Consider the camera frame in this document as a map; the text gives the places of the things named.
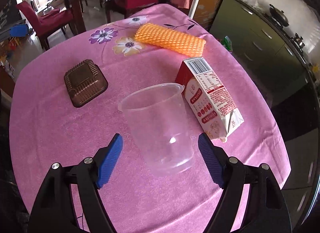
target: red and white carton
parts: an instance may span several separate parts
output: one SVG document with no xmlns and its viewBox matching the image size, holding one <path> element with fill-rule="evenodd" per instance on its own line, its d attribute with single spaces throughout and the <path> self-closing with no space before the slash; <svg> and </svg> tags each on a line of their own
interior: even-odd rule
<svg viewBox="0 0 320 233">
<path fill-rule="evenodd" d="M 229 92 L 203 57 L 182 62 L 176 83 L 211 140 L 227 137 L 244 122 Z"/>
</svg>

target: blue object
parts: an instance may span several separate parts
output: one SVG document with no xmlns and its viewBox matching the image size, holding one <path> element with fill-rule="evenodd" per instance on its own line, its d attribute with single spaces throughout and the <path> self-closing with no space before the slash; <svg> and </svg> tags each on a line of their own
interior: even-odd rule
<svg viewBox="0 0 320 233">
<path fill-rule="evenodd" d="M 211 140 L 205 133 L 199 135 L 198 147 L 211 178 L 214 183 L 219 185 L 220 188 L 224 188 L 223 166 L 215 156 L 211 145 L 214 147 Z"/>
<path fill-rule="evenodd" d="M 96 182 L 98 189 L 102 188 L 104 184 L 108 183 L 111 173 L 122 151 L 122 146 L 122 136 L 116 134 L 111 143 L 108 145 L 109 151 L 98 168 L 98 179 Z"/>
<path fill-rule="evenodd" d="M 9 31 L 10 37 L 25 37 L 28 34 L 28 25 L 19 24 L 12 26 Z"/>
</svg>

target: purple flower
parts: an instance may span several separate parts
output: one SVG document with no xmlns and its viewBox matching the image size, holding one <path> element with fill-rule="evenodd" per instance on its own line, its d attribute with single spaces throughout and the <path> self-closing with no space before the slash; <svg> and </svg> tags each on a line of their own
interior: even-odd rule
<svg viewBox="0 0 320 233">
<path fill-rule="evenodd" d="M 98 42 L 102 44 L 104 42 L 110 41 L 113 37 L 116 37 L 118 34 L 117 30 L 113 30 L 113 28 L 105 28 L 103 30 L 96 30 L 95 33 L 91 34 L 91 38 L 89 39 L 90 44 L 94 44 Z"/>
</svg>

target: white wall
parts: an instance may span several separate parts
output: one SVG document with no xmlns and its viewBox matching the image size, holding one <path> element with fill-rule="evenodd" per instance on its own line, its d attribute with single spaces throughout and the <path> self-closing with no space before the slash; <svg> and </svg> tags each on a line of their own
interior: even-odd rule
<svg viewBox="0 0 320 233">
<path fill-rule="evenodd" d="M 320 23 L 316 15 L 302 0 L 258 0 L 271 3 L 283 10 L 289 21 L 289 29 L 293 34 L 298 33 L 305 43 L 304 51 L 309 53 L 309 60 L 320 65 Z"/>
</svg>

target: cup rim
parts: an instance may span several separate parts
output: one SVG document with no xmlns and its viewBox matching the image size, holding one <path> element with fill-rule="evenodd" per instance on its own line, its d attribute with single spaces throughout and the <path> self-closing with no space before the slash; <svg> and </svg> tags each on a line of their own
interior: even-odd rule
<svg viewBox="0 0 320 233">
<path fill-rule="evenodd" d="M 152 89 L 152 88 L 155 88 L 155 87 L 158 87 L 158 86 L 169 86 L 169 85 L 171 85 L 171 86 L 172 86 L 172 85 L 175 85 L 175 86 L 179 87 L 180 90 L 179 90 L 177 93 L 175 93 L 174 95 L 172 95 L 171 97 L 168 97 L 168 98 L 166 98 L 166 99 L 163 100 L 163 101 L 154 103 L 154 104 L 149 105 L 149 106 L 141 107 L 141 108 L 126 109 L 126 110 L 127 110 L 127 111 L 140 111 L 140 110 L 145 110 L 145 109 L 147 109 L 147 108 L 149 108 L 149 107 L 152 107 L 152 106 L 155 106 L 155 105 L 157 105 L 157 104 L 166 102 L 167 100 L 171 99 L 171 98 L 174 97 L 175 95 L 182 93 L 182 91 L 183 91 L 184 88 L 185 88 L 184 85 L 181 85 L 181 84 L 178 84 L 178 83 L 163 83 L 163 84 L 158 84 L 158 85 L 154 85 L 154 86 L 149 86 L 149 87 L 140 89 L 140 90 L 138 90 L 138 91 L 136 91 L 136 92 L 134 92 L 134 93 L 132 93 L 132 94 L 129 94 L 129 95 L 126 96 L 124 99 L 122 99 L 121 102 L 118 103 L 118 110 L 121 111 L 121 112 L 123 112 L 123 109 L 122 109 L 122 107 L 121 107 L 122 104 L 123 104 L 123 102 L 124 102 L 125 100 L 127 100 L 129 97 L 131 97 L 131 96 L 133 96 L 133 95 L 135 95 L 135 94 L 137 94 L 137 93 L 140 93 L 140 92 L 142 92 L 142 91 L 145 91 L 145 90 L 148 90 L 148 89 Z"/>
</svg>

